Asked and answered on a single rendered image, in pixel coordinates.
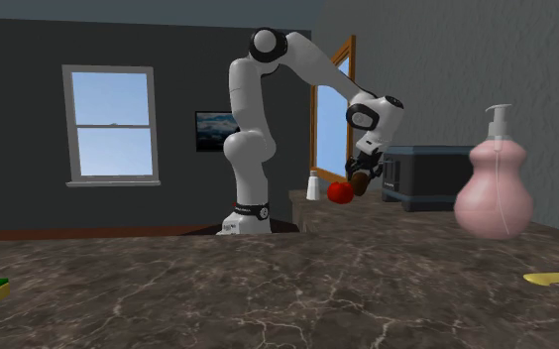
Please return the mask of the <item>brown oval potato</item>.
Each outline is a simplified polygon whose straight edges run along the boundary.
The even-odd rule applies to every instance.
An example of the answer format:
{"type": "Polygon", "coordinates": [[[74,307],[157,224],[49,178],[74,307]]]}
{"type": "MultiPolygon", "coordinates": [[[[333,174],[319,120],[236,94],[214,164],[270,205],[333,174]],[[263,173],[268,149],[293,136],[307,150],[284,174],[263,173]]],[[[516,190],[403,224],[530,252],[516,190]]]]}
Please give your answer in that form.
{"type": "Polygon", "coordinates": [[[353,192],[355,196],[362,196],[370,182],[370,177],[367,173],[364,172],[357,172],[354,173],[350,179],[350,184],[353,188],[353,192]]]}

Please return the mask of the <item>red tomato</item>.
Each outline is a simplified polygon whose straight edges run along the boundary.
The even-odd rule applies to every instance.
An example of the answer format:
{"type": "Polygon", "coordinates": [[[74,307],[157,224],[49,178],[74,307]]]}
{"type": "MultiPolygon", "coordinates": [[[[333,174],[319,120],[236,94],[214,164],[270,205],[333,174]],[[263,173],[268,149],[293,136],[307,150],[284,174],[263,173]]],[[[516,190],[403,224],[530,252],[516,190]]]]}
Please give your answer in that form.
{"type": "Polygon", "coordinates": [[[327,188],[327,198],[338,204],[347,204],[354,198],[354,189],[349,182],[333,182],[327,188]]]}

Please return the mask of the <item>wooden framed window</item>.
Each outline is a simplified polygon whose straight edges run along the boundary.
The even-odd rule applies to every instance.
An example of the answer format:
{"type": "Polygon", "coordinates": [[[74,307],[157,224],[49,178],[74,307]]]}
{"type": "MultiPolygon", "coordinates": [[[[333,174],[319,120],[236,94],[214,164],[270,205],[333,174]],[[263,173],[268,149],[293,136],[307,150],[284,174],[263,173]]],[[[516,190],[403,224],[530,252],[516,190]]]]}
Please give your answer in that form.
{"type": "Polygon", "coordinates": [[[328,182],[347,180],[345,163],[354,149],[347,107],[347,99],[333,88],[311,86],[309,166],[328,182]]]}

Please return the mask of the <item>white salt shaker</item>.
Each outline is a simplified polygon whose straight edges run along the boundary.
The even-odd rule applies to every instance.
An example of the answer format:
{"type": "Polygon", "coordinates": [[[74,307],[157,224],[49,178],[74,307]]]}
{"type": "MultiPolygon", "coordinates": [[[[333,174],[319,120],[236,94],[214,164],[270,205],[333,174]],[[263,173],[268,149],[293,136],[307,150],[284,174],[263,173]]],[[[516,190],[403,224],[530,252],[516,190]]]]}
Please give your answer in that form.
{"type": "Polygon", "coordinates": [[[319,189],[319,177],[317,171],[311,171],[309,173],[307,191],[307,200],[319,200],[320,199],[320,189],[319,189]]]}

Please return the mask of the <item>dark grey box appliance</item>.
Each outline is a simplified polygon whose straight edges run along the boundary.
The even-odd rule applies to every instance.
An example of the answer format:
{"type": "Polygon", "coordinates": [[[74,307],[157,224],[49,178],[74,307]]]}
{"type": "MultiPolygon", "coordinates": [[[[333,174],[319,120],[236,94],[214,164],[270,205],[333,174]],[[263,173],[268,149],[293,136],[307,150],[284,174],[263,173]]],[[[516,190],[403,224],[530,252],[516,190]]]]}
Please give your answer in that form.
{"type": "Polygon", "coordinates": [[[407,212],[452,211],[473,174],[473,146],[391,146],[384,153],[382,201],[407,212]]]}

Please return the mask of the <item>dark robot stand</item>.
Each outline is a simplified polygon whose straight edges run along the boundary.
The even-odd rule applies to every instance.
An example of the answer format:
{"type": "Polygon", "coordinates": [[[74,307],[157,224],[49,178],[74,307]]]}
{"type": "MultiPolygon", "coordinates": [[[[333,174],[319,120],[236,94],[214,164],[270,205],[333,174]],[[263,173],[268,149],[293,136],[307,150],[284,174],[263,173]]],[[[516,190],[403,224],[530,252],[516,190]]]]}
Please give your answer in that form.
{"type": "Polygon", "coordinates": [[[276,219],[271,219],[270,220],[270,227],[271,227],[271,230],[274,234],[299,233],[300,232],[297,225],[295,225],[293,223],[290,223],[290,222],[284,222],[284,221],[280,221],[280,220],[276,220],[276,219]]]}

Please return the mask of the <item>pink soap dispenser bottle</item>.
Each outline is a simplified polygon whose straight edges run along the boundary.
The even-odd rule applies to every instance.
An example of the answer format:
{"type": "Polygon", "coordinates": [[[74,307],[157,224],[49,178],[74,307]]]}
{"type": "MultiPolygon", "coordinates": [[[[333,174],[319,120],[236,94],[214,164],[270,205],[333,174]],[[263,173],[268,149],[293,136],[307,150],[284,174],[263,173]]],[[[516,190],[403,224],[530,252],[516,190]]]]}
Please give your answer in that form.
{"type": "Polygon", "coordinates": [[[506,104],[488,108],[494,113],[488,136],[470,152],[473,174],[454,204],[457,223],[479,238],[514,238],[533,214],[533,199],[519,174],[527,152],[509,134],[507,108],[506,104]]]}

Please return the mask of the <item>yellow flat utensil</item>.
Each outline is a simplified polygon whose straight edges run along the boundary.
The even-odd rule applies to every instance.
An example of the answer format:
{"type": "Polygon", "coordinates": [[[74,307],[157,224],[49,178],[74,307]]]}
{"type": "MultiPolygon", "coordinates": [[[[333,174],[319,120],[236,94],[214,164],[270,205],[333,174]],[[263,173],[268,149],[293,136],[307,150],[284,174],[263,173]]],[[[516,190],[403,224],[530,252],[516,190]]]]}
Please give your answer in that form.
{"type": "Polygon", "coordinates": [[[550,286],[552,284],[559,284],[559,273],[533,273],[525,274],[523,278],[535,285],[550,286]]]}

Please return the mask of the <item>white framed window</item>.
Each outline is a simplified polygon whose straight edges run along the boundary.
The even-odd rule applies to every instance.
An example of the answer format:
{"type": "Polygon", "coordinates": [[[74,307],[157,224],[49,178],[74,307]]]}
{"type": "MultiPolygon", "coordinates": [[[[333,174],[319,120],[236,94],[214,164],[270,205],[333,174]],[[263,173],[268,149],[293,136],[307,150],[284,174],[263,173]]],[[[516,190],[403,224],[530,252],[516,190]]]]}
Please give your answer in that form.
{"type": "Polygon", "coordinates": [[[158,186],[154,69],[62,67],[69,187],[158,186]]]}

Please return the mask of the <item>dark framed wall picture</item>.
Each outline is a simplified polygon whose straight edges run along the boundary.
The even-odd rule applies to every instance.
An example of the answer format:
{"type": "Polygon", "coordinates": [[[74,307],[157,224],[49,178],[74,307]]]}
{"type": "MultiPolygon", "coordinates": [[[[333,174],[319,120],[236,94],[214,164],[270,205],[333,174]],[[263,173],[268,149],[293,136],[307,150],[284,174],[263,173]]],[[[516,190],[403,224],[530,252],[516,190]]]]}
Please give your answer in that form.
{"type": "Polygon", "coordinates": [[[195,112],[197,152],[222,152],[225,140],[240,128],[231,112],[195,112]]]}

